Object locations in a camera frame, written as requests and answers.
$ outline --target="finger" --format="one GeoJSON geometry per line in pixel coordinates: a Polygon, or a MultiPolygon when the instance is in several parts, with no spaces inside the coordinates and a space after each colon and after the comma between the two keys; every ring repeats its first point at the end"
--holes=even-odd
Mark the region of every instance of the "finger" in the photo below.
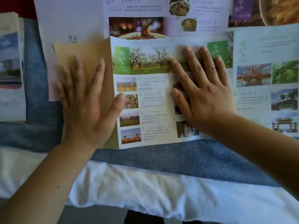
{"type": "Polygon", "coordinates": [[[98,98],[101,94],[103,80],[104,80],[104,74],[105,74],[105,62],[104,59],[102,59],[97,69],[95,70],[95,75],[92,78],[91,82],[91,89],[90,89],[90,98],[98,98]]]}
{"type": "Polygon", "coordinates": [[[212,84],[217,84],[219,83],[219,77],[215,68],[215,64],[214,61],[212,59],[212,56],[209,52],[209,50],[202,46],[199,49],[199,53],[201,58],[203,59],[204,62],[204,68],[205,68],[205,72],[207,75],[208,80],[212,83],[212,84]]]}
{"type": "Polygon", "coordinates": [[[187,102],[185,96],[182,94],[182,92],[178,89],[173,89],[171,91],[171,95],[173,97],[174,102],[176,105],[180,108],[184,118],[189,121],[192,119],[192,111],[189,103],[187,102]]]}
{"type": "Polygon", "coordinates": [[[200,65],[195,53],[189,46],[185,46],[184,54],[198,87],[203,87],[204,84],[209,83],[209,80],[207,79],[207,76],[202,66],[200,65]]]}
{"type": "Polygon", "coordinates": [[[103,120],[103,124],[109,130],[113,130],[115,126],[115,122],[118,119],[121,111],[123,110],[126,103],[126,96],[123,93],[119,93],[116,98],[114,99],[109,113],[105,116],[103,120]]]}
{"type": "Polygon", "coordinates": [[[65,94],[65,91],[64,91],[64,88],[63,88],[63,85],[62,85],[61,82],[58,82],[57,88],[58,88],[58,92],[59,92],[59,96],[60,96],[62,106],[66,110],[69,107],[69,102],[68,102],[68,99],[66,97],[66,94],[65,94]]]}
{"type": "Polygon", "coordinates": [[[219,77],[220,82],[224,86],[229,86],[229,82],[228,82],[228,78],[227,78],[227,74],[226,74],[225,63],[222,60],[221,56],[216,56],[215,57],[215,65],[216,65],[216,68],[217,68],[218,77],[219,77]]]}
{"type": "Polygon", "coordinates": [[[76,57],[77,85],[76,98],[78,101],[83,101],[86,93],[86,77],[84,74],[83,64],[79,57],[76,57]]]}
{"type": "Polygon", "coordinates": [[[181,64],[174,58],[171,59],[171,68],[176,75],[178,81],[182,84],[187,93],[191,94],[193,91],[197,90],[198,87],[192,82],[187,73],[182,68],[181,64]]]}
{"type": "Polygon", "coordinates": [[[65,88],[68,94],[69,103],[74,102],[74,81],[71,72],[68,67],[63,68],[63,74],[65,78],[65,88]]]}

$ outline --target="white fabric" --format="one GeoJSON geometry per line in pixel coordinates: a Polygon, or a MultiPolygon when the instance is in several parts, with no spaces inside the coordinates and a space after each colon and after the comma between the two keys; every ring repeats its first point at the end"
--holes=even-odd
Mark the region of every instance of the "white fabric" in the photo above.
{"type": "MultiPolygon", "coordinates": [[[[9,198],[46,154],[0,148],[0,197],[9,198]]],[[[126,207],[180,220],[299,223],[299,202],[282,188],[157,173],[89,161],[68,204],[126,207]]]]}

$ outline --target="hand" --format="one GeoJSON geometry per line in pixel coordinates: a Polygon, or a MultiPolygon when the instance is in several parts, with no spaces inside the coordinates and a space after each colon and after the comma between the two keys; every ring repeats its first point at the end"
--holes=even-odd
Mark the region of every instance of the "hand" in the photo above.
{"type": "Polygon", "coordinates": [[[236,113],[225,64],[220,56],[215,57],[214,64],[210,52],[205,47],[199,50],[205,70],[189,47],[184,48],[184,54],[197,85],[189,78],[180,63],[172,59],[172,70],[185,88],[190,104],[180,90],[173,89],[171,94],[189,124],[200,132],[213,136],[218,121],[236,113]]]}
{"type": "Polygon", "coordinates": [[[63,83],[58,83],[64,108],[65,140],[96,150],[110,137],[116,120],[124,108],[126,97],[123,93],[118,94],[109,113],[102,116],[100,94],[105,73],[104,60],[102,59],[97,66],[90,83],[87,83],[79,58],[76,58],[75,66],[73,74],[65,67],[63,83]]]}

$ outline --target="dish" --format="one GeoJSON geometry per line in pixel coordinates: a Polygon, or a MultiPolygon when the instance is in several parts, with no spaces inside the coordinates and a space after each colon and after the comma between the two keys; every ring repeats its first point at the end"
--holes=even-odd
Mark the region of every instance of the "dish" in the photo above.
{"type": "Polygon", "coordinates": [[[169,12],[175,16],[185,16],[188,14],[190,4],[188,0],[180,0],[170,3],[169,12]]]}
{"type": "Polygon", "coordinates": [[[166,38],[167,36],[151,33],[150,36],[142,37],[140,32],[134,32],[119,36],[118,38],[128,39],[128,40],[142,40],[142,39],[154,39],[154,38],[166,38]]]}
{"type": "Polygon", "coordinates": [[[260,0],[260,13],[266,26],[299,23],[299,0],[260,0]]]}
{"type": "Polygon", "coordinates": [[[196,19],[185,19],[181,23],[184,31],[196,31],[197,20],[196,19]]]}

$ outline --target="red fabric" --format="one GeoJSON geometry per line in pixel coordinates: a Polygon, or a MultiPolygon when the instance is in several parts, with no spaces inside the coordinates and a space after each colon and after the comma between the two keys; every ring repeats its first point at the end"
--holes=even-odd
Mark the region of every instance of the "red fabric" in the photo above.
{"type": "Polygon", "coordinates": [[[0,12],[16,12],[21,17],[36,19],[33,0],[0,0],[0,12]]]}

